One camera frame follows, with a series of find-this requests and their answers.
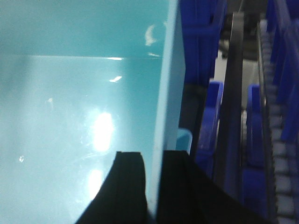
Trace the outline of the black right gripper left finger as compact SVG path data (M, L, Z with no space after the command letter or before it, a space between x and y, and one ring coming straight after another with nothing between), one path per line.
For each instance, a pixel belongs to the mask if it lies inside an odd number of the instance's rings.
M145 195L145 167L140 152L117 152L95 198L78 224L153 224Z

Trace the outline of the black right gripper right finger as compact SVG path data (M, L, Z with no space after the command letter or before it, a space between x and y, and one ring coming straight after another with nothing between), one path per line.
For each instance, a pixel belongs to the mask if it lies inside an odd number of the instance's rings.
M268 224L214 184L185 151L164 151L159 224Z

